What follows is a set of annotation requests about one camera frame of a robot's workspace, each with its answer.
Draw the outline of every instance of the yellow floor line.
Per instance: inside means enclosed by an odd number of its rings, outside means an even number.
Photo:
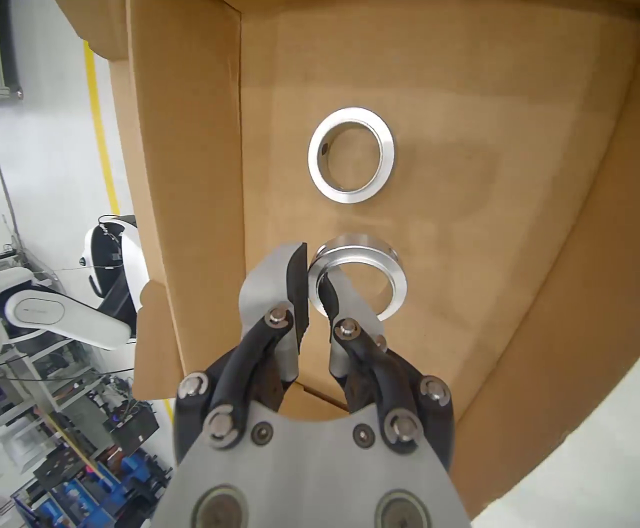
[[[86,84],[89,88],[89,101],[91,103],[91,115],[93,117],[93,128],[95,129],[95,140],[98,143],[98,155],[102,166],[102,178],[109,197],[109,206],[113,214],[120,214],[116,187],[113,184],[113,174],[111,173],[111,163],[109,162],[109,152],[107,141],[104,137],[104,127],[102,126],[102,111],[100,110],[100,97],[98,97],[98,77],[95,74],[95,57],[89,47],[89,43],[84,41],[84,65],[86,67]],[[164,401],[164,408],[173,423],[173,409],[169,400]]]

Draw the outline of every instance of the screw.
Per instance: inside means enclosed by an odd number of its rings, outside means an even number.
[[[251,440],[255,445],[267,445],[273,438],[273,426],[269,422],[260,422],[251,430]]]
[[[215,449],[224,449],[238,438],[239,433],[234,429],[234,420],[231,417],[233,409],[234,407],[228,403],[218,405],[205,418],[203,430]]]
[[[382,350],[382,352],[387,351],[388,349],[387,340],[385,339],[384,335],[377,335],[374,341],[376,342],[376,345],[378,345],[378,348]]]
[[[340,331],[343,335],[351,335],[356,331],[356,322],[353,319],[345,319],[340,325]]]
[[[281,323],[287,318],[287,311],[284,308],[276,307],[269,313],[269,320],[272,323]]]
[[[368,449],[376,441],[376,435],[367,424],[358,424],[353,428],[353,441],[358,447]]]
[[[451,400],[449,388],[442,380],[435,376],[425,376],[420,381],[420,394],[428,396],[431,400],[440,403],[444,407]]]
[[[192,372],[187,375],[178,386],[178,398],[184,399],[187,396],[204,394],[209,386],[209,379],[202,372]]]
[[[411,442],[418,432],[418,426],[409,416],[398,416],[391,425],[400,442]]]
[[[224,438],[234,428],[234,421],[228,414],[216,414],[209,422],[209,432],[215,438]]]
[[[355,319],[347,317],[341,322],[340,326],[335,327],[335,333],[338,337],[347,341],[356,339],[360,335],[360,325]]]

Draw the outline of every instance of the cardboard flap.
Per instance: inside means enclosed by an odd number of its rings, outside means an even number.
[[[127,58],[124,0],[56,0],[80,38],[108,60]]]
[[[148,196],[180,357],[185,371],[203,370],[237,344],[241,330],[240,16],[222,2],[129,0],[127,24]]]
[[[183,378],[166,289],[149,281],[140,296],[138,341],[134,363],[133,396],[140,400],[162,399]]]

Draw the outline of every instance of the aluminum bearing ring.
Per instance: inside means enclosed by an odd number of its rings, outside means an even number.
[[[309,267],[309,300],[326,316],[318,294],[318,283],[325,273],[335,266],[350,263],[368,264],[385,274],[392,289],[391,301],[378,314],[384,321],[395,314],[404,303],[407,292],[406,276],[400,257],[386,242],[365,234],[344,234],[329,240],[318,249]]]
[[[380,150],[378,168],[368,183],[356,190],[346,190],[330,177],[328,152],[332,141],[345,126],[358,124],[366,127],[376,138]],[[375,195],[389,179],[394,167],[394,140],[387,124],[371,110],[350,107],[333,112],[322,121],[309,143],[308,165],[314,184],[330,200],[340,204],[357,204]]]

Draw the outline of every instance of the cardboard box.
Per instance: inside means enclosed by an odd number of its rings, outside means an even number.
[[[136,396],[173,395],[185,372],[237,343],[240,286],[270,249],[305,240],[313,254],[343,232],[376,235],[404,262],[409,294],[385,321],[388,342],[452,388],[452,478],[470,516],[637,359],[633,6],[58,2],[113,61],[152,279]],[[327,200],[307,170],[311,134],[344,106],[379,114],[397,148],[388,184],[355,205]],[[346,136],[337,158],[366,160],[367,148]],[[357,168],[345,164],[345,178]],[[311,309],[298,383],[340,401],[326,332]],[[300,390],[301,402],[316,398]]]

